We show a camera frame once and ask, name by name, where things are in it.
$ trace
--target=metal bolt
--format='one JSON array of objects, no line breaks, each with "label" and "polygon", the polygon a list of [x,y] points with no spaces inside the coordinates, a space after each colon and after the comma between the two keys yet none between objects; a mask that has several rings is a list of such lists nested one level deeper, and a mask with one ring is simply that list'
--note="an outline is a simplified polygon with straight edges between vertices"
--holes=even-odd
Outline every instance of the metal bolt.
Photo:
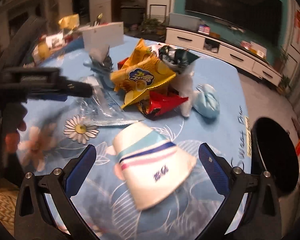
[{"label": "metal bolt", "polygon": [[56,169],[53,170],[54,175],[60,175],[61,172],[62,172],[62,170],[60,168],[56,168]]},{"label": "metal bolt", "polygon": [[234,167],[233,171],[234,171],[235,174],[240,174],[242,172],[242,169],[239,168],[239,167]]},{"label": "metal bolt", "polygon": [[264,172],[263,172],[263,175],[264,175],[266,178],[269,178],[269,177],[271,176],[269,171],[264,171]]},{"label": "metal bolt", "polygon": [[26,173],[26,178],[27,178],[27,179],[31,178],[31,176],[32,176],[32,173],[31,173],[31,172],[27,172],[27,173]]}]

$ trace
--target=drawer handle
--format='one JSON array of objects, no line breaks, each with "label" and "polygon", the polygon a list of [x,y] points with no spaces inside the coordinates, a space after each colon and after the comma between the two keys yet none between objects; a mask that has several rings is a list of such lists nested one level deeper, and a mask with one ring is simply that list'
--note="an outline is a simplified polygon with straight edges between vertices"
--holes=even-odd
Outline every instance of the drawer handle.
[{"label": "drawer handle", "polygon": [[180,40],[192,41],[191,39],[186,39],[186,38],[182,38],[182,37],[179,37],[179,36],[177,36],[177,38],[180,39]]},{"label": "drawer handle", "polygon": [[244,59],[239,58],[239,57],[237,57],[237,56],[235,56],[235,55],[230,54],[230,56],[233,57],[233,58],[235,58],[235,59],[237,59],[237,60],[244,61]]},{"label": "drawer handle", "polygon": [[269,78],[273,78],[273,76],[269,75],[267,72],[262,71],[266,76],[268,76]]}]

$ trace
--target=beige tiled floor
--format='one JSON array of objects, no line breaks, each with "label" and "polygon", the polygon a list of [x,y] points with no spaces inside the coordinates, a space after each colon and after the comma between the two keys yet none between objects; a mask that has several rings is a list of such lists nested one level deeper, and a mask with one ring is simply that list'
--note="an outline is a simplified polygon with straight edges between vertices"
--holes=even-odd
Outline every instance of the beige tiled floor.
[{"label": "beige tiled floor", "polygon": [[[298,135],[291,117],[296,118],[289,101],[276,91],[257,83],[249,77],[239,74],[243,93],[246,99],[251,127],[262,116],[270,117],[279,123],[285,130],[289,130],[294,145],[298,143]],[[290,195],[281,197],[280,211],[282,217],[282,235],[292,227],[298,207],[300,189],[296,188]]]}]

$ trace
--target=pink stripe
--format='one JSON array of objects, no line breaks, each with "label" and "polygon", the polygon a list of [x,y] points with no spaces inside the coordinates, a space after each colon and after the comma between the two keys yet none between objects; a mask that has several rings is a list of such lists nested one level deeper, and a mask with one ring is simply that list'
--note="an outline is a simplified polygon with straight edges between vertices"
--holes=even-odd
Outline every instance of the pink stripe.
[{"label": "pink stripe", "polygon": [[165,155],[162,155],[162,156],[159,156],[159,157],[156,157],[156,158],[147,158],[147,159],[137,160],[137,161],[134,161],[134,162],[124,163],[124,164],[121,165],[121,169],[124,170],[124,169],[126,169],[130,166],[137,166],[137,165],[144,165],[144,164],[148,164],[148,163],[154,163],[154,162],[160,161],[162,159],[165,159],[165,158],[175,154],[176,152],[177,152],[177,149],[175,149],[171,153],[167,153]]}]

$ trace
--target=daisy yellow center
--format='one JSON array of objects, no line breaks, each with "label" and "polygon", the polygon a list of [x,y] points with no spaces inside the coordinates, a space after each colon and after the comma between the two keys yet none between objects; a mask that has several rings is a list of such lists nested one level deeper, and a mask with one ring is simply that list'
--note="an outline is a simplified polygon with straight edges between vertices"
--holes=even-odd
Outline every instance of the daisy yellow center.
[{"label": "daisy yellow center", "polygon": [[85,125],[82,125],[82,124],[77,124],[75,126],[75,131],[77,133],[80,133],[80,134],[83,134],[83,133],[86,133],[87,131],[87,127]]}]

